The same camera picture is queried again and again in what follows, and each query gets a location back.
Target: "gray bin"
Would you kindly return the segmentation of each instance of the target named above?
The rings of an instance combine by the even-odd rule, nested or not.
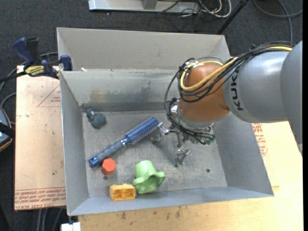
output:
[[[178,66],[191,57],[227,60],[223,36],[74,28],[58,28],[57,35],[59,55],[68,54],[74,67],[60,77],[68,215],[273,196],[252,126],[232,114],[213,126],[215,143],[185,144],[191,153],[181,167],[174,166],[173,134],[156,145],[145,138],[122,149],[112,157],[116,170],[107,178],[88,165],[147,116],[168,127],[163,99]],[[78,71],[82,67],[87,72]],[[93,128],[84,112],[89,107],[104,112],[107,124]],[[131,184],[142,160],[165,172],[163,184],[135,200],[112,201],[109,186]]]

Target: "kuka logo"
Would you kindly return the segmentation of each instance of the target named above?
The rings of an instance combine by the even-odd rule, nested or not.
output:
[[[237,79],[239,70],[236,69],[234,72],[236,73],[236,75],[233,74],[232,77],[231,77],[232,78],[231,86],[233,87],[233,88],[231,88],[231,92],[234,92],[234,96],[232,97],[232,99],[233,99],[234,105],[237,107],[237,110],[242,111],[244,109],[241,107],[241,103],[238,100],[237,89],[236,89],[236,84],[237,84],[236,79]]]

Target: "yellow block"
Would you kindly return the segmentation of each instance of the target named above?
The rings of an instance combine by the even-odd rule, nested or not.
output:
[[[130,184],[112,185],[110,186],[109,193],[113,201],[136,198],[136,189]]]

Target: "metal stand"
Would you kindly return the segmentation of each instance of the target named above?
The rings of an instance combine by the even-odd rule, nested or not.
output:
[[[171,7],[175,1],[160,0],[89,0],[90,11],[139,11],[161,12]],[[179,2],[168,10],[168,13],[180,13],[184,10],[190,13],[197,9],[194,2]]]
[[[227,28],[227,26],[231,23],[231,21],[235,18],[235,16],[241,11],[241,9],[248,3],[249,0],[241,0],[240,4],[237,5],[232,14],[228,17],[225,24],[217,31],[216,34],[222,34],[222,32]]]

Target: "orange object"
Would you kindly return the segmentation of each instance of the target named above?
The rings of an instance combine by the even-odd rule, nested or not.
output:
[[[112,185],[109,189],[110,198],[116,200],[129,200],[136,198],[136,189],[133,185]]]
[[[104,175],[111,175],[116,167],[116,162],[112,158],[106,158],[102,163],[101,172]]]

